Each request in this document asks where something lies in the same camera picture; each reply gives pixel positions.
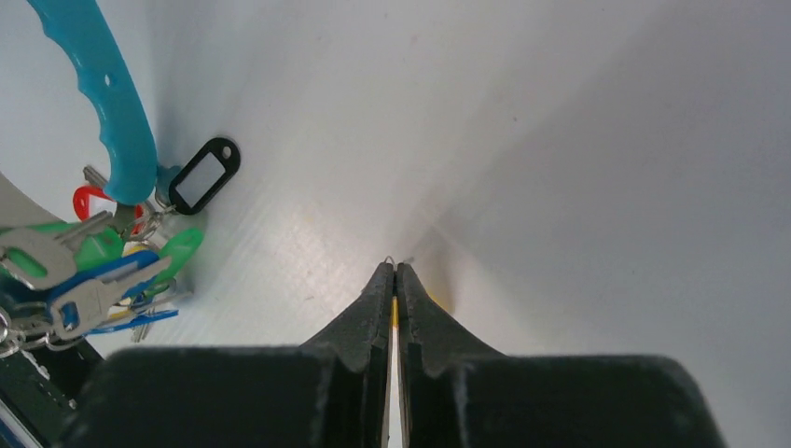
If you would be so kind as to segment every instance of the table surface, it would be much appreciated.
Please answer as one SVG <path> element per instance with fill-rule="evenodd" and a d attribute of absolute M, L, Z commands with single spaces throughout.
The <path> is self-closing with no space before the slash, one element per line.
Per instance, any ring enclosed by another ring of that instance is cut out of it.
<path fill-rule="evenodd" d="M 160 162 L 243 155 L 146 344 L 301 343 L 413 259 L 499 350 L 675 357 L 732 446 L 791 443 L 788 2 L 99 4 Z M 0 171 L 74 219 L 95 111 L 25 2 L 0 30 Z"/>

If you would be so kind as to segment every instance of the key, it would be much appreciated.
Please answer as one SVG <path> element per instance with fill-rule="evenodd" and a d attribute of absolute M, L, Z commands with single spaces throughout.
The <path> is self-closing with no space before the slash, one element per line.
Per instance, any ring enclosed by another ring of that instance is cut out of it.
<path fill-rule="evenodd" d="M 113 218 L 102 212 L 54 236 L 20 227 L 0 235 L 0 265 L 34 290 L 49 289 L 77 273 L 75 255 L 89 235 L 104 231 Z M 32 275 L 8 256 L 9 249 L 23 252 L 44 268 L 43 276 Z"/>
<path fill-rule="evenodd" d="M 121 259 L 112 260 L 106 264 L 103 264 L 102 266 L 97 266 L 96 268 L 87 271 L 81 271 L 65 282 L 54 287 L 49 292 L 47 303 L 52 303 L 72 288 L 92 278 L 101 280 L 105 283 L 118 280 L 131 273 L 140 271 L 159 259 L 160 256 L 158 256 L 156 253 L 150 250 L 141 250 Z M 151 286 L 152 282 L 153 279 L 151 281 L 143 282 L 139 286 L 130 289 L 127 291 L 127 296 L 133 296 L 142 293 L 146 288 Z M 79 321 L 74 307 L 66 307 L 63 309 L 61 319 L 63 321 L 63 325 L 66 327 Z"/>
<path fill-rule="evenodd" d="M 46 233 L 54 237 L 58 233 L 65 231 L 74 225 L 75 223 L 58 221 L 29 226 L 29 229 Z M 0 234 L 12 230 L 13 228 L 0 230 Z M 88 269 L 101 266 L 114 259 L 119 259 L 123 253 L 123 247 L 124 242 L 121 240 L 118 234 L 110 228 L 105 228 L 103 231 L 97 234 L 89 235 L 85 238 L 85 241 L 80 247 L 79 252 L 77 252 L 75 255 L 76 269 L 78 272 L 86 271 Z M 47 273 L 47 271 L 42 269 L 41 265 L 39 265 L 37 261 L 27 257 L 23 252 L 12 251 L 8 254 L 8 257 L 12 261 L 16 262 L 23 271 L 33 277 L 42 277 Z M 2 267 L 0 267 L 0 274 L 5 274 Z"/>
<path fill-rule="evenodd" d="M 93 168 L 91 165 L 86 166 L 82 169 L 82 175 L 85 176 L 85 181 L 89 184 L 93 185 L 97 189 L 104 189 L 107 185 L 107 179 L 101 175 L 96 168 Z"/>
<path fill-rule="evenodd" d="M 110 308 L 123 300 L 127 292 L 157 276 L 171 264 L 170 257 L 108 283 L 92 278 L 70 289 L 50 303 L 52 329 L 63 340 L 74 339 L 102 325 Z M 63 324 L 63 308 L 73 306 L 78 322 L 67 328 Z"/>
<path fill-rule="evenodd" d="M 151 315 L 154 315 L 154 313 L 155 313 L 155 309 L 151 308 L 150 310 L 145 312 L 145 315 L 151 316 Z M 139 327 L 135 327 L 132 330 L 132 342 L 133 343 L 141 343 L 143 341 L 143 339 L 145 339 L 146 336 L 148 335 L 148 332 L 150 331 L 152 325 L 153 325 L 153 323 L 146 322 L 145 324 L 143 324 L 143 325 L 141 325 Z"/>

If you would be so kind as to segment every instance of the cyan plastic handle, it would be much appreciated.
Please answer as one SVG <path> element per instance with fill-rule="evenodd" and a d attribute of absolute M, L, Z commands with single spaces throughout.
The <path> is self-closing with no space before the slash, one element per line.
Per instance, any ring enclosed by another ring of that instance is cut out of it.
<path fill-rule="evenodd" d="M 76 69 L 77 87 L 99 116 L 99 140 L 110 155 L 104 193 L 119 203 L 148 199 L 157 181 L 157 149 L 146 112 L 95 0 L 28 0 L 44 34 Z"/>

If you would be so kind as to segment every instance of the green plastic tag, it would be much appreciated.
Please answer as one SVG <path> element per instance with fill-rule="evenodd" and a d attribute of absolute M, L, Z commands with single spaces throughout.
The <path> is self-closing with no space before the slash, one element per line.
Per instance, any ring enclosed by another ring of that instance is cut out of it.
<path fill-rule="evenodd" d="M 157 275 L 154 283 L 161 283 L 173 278 L 192 258 L 201 243 L 203 243 L 203 232 L 198 229 L 187 229 L 168 240 L 165 247 L 160 251 L 160 259 L 170 257 L 171 265 Z"/>
<path fill-rule="evenodd" d="M 75 222 L 58 221 L 29 227 L 34 231 L 40 231 L 42 233 L 60 233 L 74 227 L 76 224 Z M 10 229 L 3 229 L 0 233 L 9 230 Z M 76 268 L 79 271 L 86 271 L 114 259 L 119 259 L 123 254 L 123 246 L 124 242 L 121 240 L 121 237 L 109 227 L 104 229 L 101 233 L 90 235 L 85 238 L 82 242 L 82 246 L 75 254 Z M 20 250 L 9 249 L 7 256 L 33 277 L 40 278 L 47 275 L 47 272 L 36 260 L 30 258 Z M 0 268 L 0 272 L 7 275 L 5 269 Z"/>

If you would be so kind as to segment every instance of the black key tag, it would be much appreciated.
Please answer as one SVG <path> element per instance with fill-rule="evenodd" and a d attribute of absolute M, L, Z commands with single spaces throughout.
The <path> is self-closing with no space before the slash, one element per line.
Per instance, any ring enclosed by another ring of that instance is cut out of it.
<path fill-rule="evenodd" d="M 168 188 L 171 204 L 182 215 L 195 215 L 239 171 L 242 156 L 235 143 L 215 137 L 173 178 Z"/>

